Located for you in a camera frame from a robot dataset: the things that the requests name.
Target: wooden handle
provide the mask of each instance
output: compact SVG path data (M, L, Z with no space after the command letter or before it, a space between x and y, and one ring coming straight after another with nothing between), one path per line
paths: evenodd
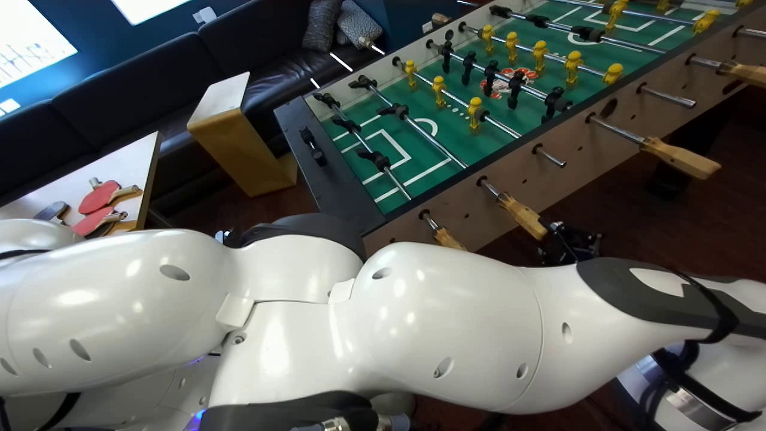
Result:
M434 231L434 238L436 238L439 243L447 247L447 248L464 248L464 247L451 234L451 230L445 230L445 228L439 228L439 230Z
M761 86L766 87L766 67L757 67L757 64L735 64L731 71L731 76L738 76L752 86Z
M667 163L667 164L673 164L696 180L709 180L716 170L720 170L720 163L704 158L698 152L692 152L688 149L671 146L656 137L646 137L645 151L654 152L662 163Z
M546 224L540 224L540 214L521 200L503 196L500 202L512 214L512 219L516 219L536 241L540 241L548 234Z

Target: floor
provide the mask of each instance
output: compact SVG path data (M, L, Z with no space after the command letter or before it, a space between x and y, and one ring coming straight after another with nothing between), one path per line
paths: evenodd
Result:
M582 230L604 234L604 253L654 261L698 274L757 278L766 283L766 90L744 90L710 149L724 170L692 181L679 198L646 192L656 159L636 156L582 192L548 208ZM214 231L248 228L288 213L314 210L306 186L264 198L244 198L234 186L202 198L174 224ZM482 253L508 263L533 261L533 243L509 231ZM414 427L636 427L609 386L585 401L540 417L493 417L473 408L420 399Z

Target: green playing field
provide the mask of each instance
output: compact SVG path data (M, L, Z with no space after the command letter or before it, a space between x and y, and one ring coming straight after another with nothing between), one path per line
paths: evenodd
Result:
M563 1L546 1L533 8L533 14L543 14L556 23L575 25L595 25L604 28L606 14L601 8L592 7L575 7L575 4L563 4ZM671 16L692 22L695 12L674 8ZM508 31L519 34L519 46L532 47L536 40L548 42L548 55L566 58L570 50L579 50L585 58L585 64L606 71L609 64L619 61L625 67L625 73L636 71L640 67L649 64L659 55L651 53L636 53L636 50L625 50L615 46L594 46L586 40L579 40L575 35L554 31L554 28L536 28L530 22L508 22L504 25L495 28L495 35L504 40ZM641 46L654 46L660 50L673 50L674 46L685 42L692 37L692 28L683 23L671 23L671 22L654 22L645 16L623 16L618 23L618 31L612 34L619 40L631 40ZM490 42L485 46L483 40L469 42L457 50L457 55L477 53L479 64L488 64L490 60L498 60L503 71L509 73L509 61L508 61L508 47L504 42ZM443 61L439 55L428 60L414 60L420 61L420 73L424 73L428 80L439 73L443 73ZM524 50L516 50L516 60L512 67L530 67L533 70L533 58ZM543 116L543 102L521 90L516 109L508 107L508 86L504 80L495 80L493 96L483 96L482 90L482 71L471 71L471 84L461 86L461 64L453 60L453 70L445 76L445 90L455 93L461 99L469 99L473 96L483 97L483 107L488 114L519 132L527 134L536 126L540 126ZM554 86L566 86L566 70L561 61L548 60L546 71L532 80L533 87L538 90L550 90ZM566 97L573 99L575 105L592 97L594 93L604 90L604 76L579 71L577 86L567 87ZM408 86L408 79L402 76L399 80L380 87L393 102L402 102L409 107L409 116L430 132L455 158L460 158L464 164L473 164L488 156L493 156L500 149L512 146L516 139L512 139L508 132L500 132L498 126L490 126L488 122L482 125L482 128L473 134L469 132L467 113L460 102L453 102L447 97L445 107L436 107L436 97L430 86L424 80L416 80L416 87ZM396 114L379 114L382 107L382 99L375 96L368 96L366 99L352 105L344 109L349 120L362 125L362 137L373 151L380 151L382 156L391 158L391 172L408 186L408 192L416 198L424 192L428 192L436 183L443 183L453 174L460 172L457 163L451 163L439 149L434 149L424 137L420 137L416 128L412 128L408 122L397 120ZM338 143L338 149L344 152L349 168L357 172L360 181L366 186L370 198L379 202L380 213L393 213L396 208L404 206L408 198L404 193L397 192L393 180L382 172L375 170L370 159L363 159L357 156L360 140L346 134L339 125L326 122L324 125L327 137Z

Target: foosball table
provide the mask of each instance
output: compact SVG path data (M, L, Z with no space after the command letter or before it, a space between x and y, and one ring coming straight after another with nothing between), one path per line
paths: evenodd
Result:
M766 1L731 8L495 0L276 109L324 213L366 247L479 248L636 156L707 180L660 140L766 86Z

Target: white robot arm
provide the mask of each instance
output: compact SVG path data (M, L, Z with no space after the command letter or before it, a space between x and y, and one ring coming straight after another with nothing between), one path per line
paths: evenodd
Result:
M752 280L619 259L516 267L425 243L362 263L306 234L242 248L190 230L88 238L0 265L0 308L11 427L215 427L247 407L391 389L533 414L683 339L716 339L707 350L731 356L713 370L766 364ZM766 386L728 399L758 411ZM665 407L660 422L679 422Z

